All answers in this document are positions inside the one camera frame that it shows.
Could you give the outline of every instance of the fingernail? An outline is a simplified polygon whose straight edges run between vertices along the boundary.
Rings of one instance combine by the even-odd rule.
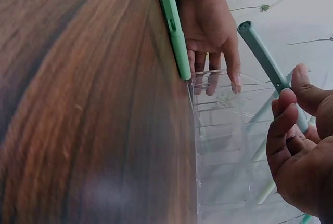
[[[236,83],[236,85],[241,86],[241,78],[240,78],[240,74],[239,73],[238,73],[238,76],[235,79],[235,83]]]
[[[299,64],[299,71],[302,76],[308,76],[309,70],[305,64]]]
[[[307,84],[310,82],[309,70],[305,64],[299,64],[295,71],[296,71],[295,75],[297,77],[298,83]]]
[[[292,135],[291,137],[288,137],[288,138],[286,139],[286,143],[290,142],[295,136],[296,136],[296,135]]]

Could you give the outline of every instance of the white fabric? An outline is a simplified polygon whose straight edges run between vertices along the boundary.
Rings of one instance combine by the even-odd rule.
[[[284,74],[303,62],[313,70],[313,76],[333,65],[333,41],[306,44],[288,44],[329,39],[333,37],[333,4],[331,0],[227,0],[230,10],[270,5],[266,12],[260,9],[233,11],[237,24],[251,20],[268,46]],[[267,76],[253,54],[240,39],[242,72],[265,81]]]

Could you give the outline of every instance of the hand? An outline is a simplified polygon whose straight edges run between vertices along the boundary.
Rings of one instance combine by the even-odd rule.
[[[179,10],[191,71],[204,70],[206,53],[209,53],[209,70],[220,69],[223,52],[228,76],[236,85],[236,90],[240,91],[237,28],[226,1],[180,4]],[[202,77],[199,76],[196,84],[201,81]],[[217,76],[209,77],[208,95],[215,92],[217,82]]]
[[[295,125],[296,102],[316,117],[302,134]],[[267,137],[267,159],[281,196],[299,210],[331,223],[333,213],[333,91],[310,84],[300,64],[292,76],[292,90],[272,102],[275,120]]]

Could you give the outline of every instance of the finger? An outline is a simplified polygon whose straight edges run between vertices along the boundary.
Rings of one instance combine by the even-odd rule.
[[[208,96],[212,96],[215,93],[218,82],[219,75],[216,73],[211,73],[208,77],[208,87],[206,89],[206,94]]]
[[[304,133],[304,136],[306,137],[306,139],[309,139],[315,144],[318,144],[321,141],[321,138],[319,137],[317,128],[312,124],[308,124],[308,126],[308,130]]]
[[[286,140],[287,148],[292,156],[298,154],[304,149],[311,150],[316,144],[308,139],[303,134],[293,135]]]
[[[292,103],[296,103],[295,93],[290,89],[282,90],[277,99],[275,111],[273,112],[274,117],[280,116]]]
[[[237,36],[227,39],[222,46],[223,55],[227,64],[227,73],[230,80],[241,89],[240,58],[238,52]]]
[[[194,60],[194,68],[196,72],[203,72],[204,71],[204,64],[206,61],[206,53],[196,51],[195,52],[195,60]]]
[[[194,86],[194,94],[199,95],[202,91],[202,79],[203,79],[203,74],[196,74],[195,76],[195,86]]]
[[[291,158],[286,145],[286,133],[295,125],[297,115],[296,104],[292,103],[273,121],[268,130],[266,154],[273,178],[281,166]]]
[[[277,99],[274,99],[272,101],[272,112],[273,112],[273,115],[275,113],[275,110],[276,110],[276,106],[277,106]]]
[[[195,69],[194,69],[195,52],[193,50],[188,49],[187,55],[188,55],[189,65],[191,68],[191,73],[195,73]]]
[[[292,90],[297,97],[297,103],[309,114],[316,116],[317,109],[322,101],[333,91],[321,90],[310,84],[308,68],[298,64],[292,74]]]
[[[209,70],[219,70],[221,68],[221,53],[209,53]]]

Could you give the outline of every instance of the pen barrel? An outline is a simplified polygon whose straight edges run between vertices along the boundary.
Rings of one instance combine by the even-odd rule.
[[[185,48],[185,38],[184,33],[181,32],[182,36],[170,36],[173,51],[175,53],[175,58],[178,66],[179,73],[183,80],[191,79],[191,69],[189,66],[187,49]]]
[[[246,21],[240,24],[237,31],[251,49],[267,76],[270,78],[276,91],[280,94],[283,89],[290,88],[290,84],[281,73],[274,58],[267,50],[260,37],[257,35],[251,21]],[[298,118],[296,124],[302,133],[305,133],[308,130],[308,122],[305,113],[298,104],[297,110]]]

